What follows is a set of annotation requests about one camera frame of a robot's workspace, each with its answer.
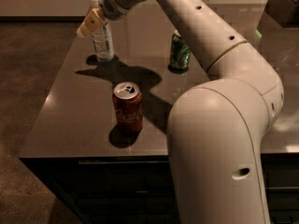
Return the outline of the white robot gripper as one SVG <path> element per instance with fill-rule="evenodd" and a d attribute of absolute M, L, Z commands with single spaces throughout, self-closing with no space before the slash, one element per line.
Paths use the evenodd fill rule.
<path fill-rule="evenodd" d="M 93 8 L 77 29 L 77 35 L 85 38 L 105 25 L 106 17 L 111 21 L 126 16 L 130 10 L 146 0 L 98 0 L 100 8 Z"/>

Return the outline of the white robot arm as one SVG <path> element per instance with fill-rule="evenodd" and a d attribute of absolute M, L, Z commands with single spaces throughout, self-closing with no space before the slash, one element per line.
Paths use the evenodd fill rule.
<path fill-rule="evenodd" d="M 98 0 L 85 37 L 145 0 Z M 261 142 L 284 103 L 281 79 L 246 39 L 201 0 L 156 0 L 210 81 L 184 92 L 167 122 L 181 224 L 271 224 Z"/>

